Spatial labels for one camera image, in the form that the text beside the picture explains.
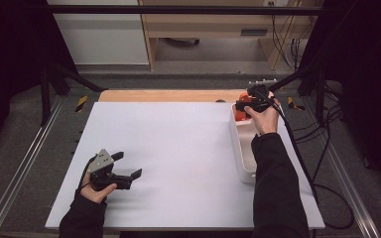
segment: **white cabinet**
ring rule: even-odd
[[[48,0],[50,5],[138,5],[136,0]],[[55,14],[75,64],[148,64],[141,17]]]

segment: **white table surface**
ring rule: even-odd
[[[47,228],[58,229],[82,171],[102,148],[123,151],[113,172],[143,169],[130,190],[108,196],[104,227],[116,230],[251,229],[253,185],[238,176],[229,130],[231,103],[96,102]],[[281,134],[299,175],[310,228],[324,228],[282,120]]]

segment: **forearm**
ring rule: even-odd
[[[309,237],[299,178],[277,133],[255,137],[254,237]]]
[[[95,203],[78,193],[61,221],[60,237],[103,237],[106,206],[104,202]]]

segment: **aluminum rail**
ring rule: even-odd
[[[316,116],[313,113],[314,103],[313,101],[303,98],[307,109],[315,121]],[[326,144],[327,133],[320,135],[320,141],[323,145]],[[345,198],[350,203],[351,208],[354,212],[355,219],[357,221],[358,227],[363,233],[363,237],[366,238],[380,238],[380,234],[374,224],[369,212],[367,211],[366,206],[364,205],[363,200],[361,199],[360,194],[358,193],[355,185],[348,175],[345,167],[343,166],[341,160],[339,159],[338,153],[335,150],[332,142],[329,141],[327,153],[329,155],[329,163],[332,167],[333,172],[335,173],[336,179],[338,180],[339,186],[341,187],[342,192],[344,193]]]
[[[122,6],[122,5],[40,5],[27,10],[55,14],[206,14],[320,16],[343,14],[344,9],[323,7],[240,7],[240,6]]]
[[[61,110],[63,102],[64,97],[57,96],[48,123],[39,129],[39,132],[37,133],[36,138],[33,140],[33,143],[30,145],[29,150],[24,156],[24,159],[21,162],[20,167],[15,172],[11,182],[9,183],[4,194],[2,195],[0,199],[0,227],[9,209],[11,208],[11,205],[13,204],[18,192],[20,191],[20,188],[23,185],[23,182],[26,179],[34,160],[36,159],[39,151],[42,149],[42,146]]]

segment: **black curtain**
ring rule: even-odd
[[[336,23],[336,18],[317,19],[301,67],[327,37],[323,29],[333,29]],[[326,80],[341,82],[341,106],[349,126],[364,156],[381,172],[381,4],[358,0],[326,48],[319,67]],[[306,85],[316,80],[311,75],[303,79]]]
[[[53,14],[27,11],[26,4],[48,3],[0,0],[0,127],[10,98],[40,84],[45,65],[56,62],[77,73]]]

